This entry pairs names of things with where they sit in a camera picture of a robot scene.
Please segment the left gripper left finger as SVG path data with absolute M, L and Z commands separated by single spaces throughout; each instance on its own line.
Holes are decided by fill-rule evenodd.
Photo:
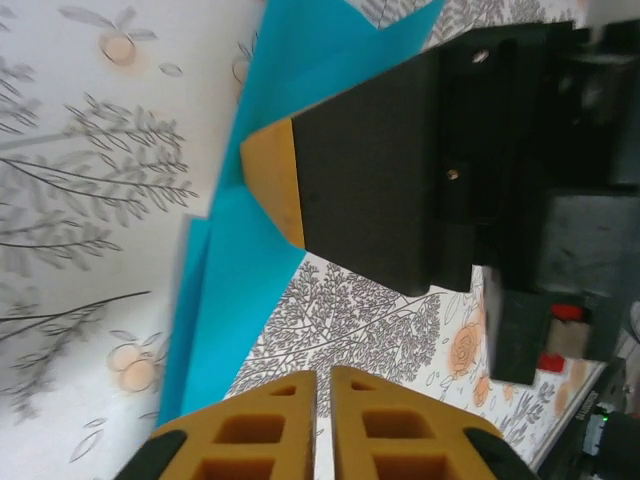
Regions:
M 316 374 L 299 371 L 156 429 L 118 479 L 314 477 Z

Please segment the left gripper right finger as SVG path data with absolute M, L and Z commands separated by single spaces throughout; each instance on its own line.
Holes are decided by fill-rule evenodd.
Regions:
M 331 369 L 337 479 L 536 479 L 488 420 L 381 377 Z

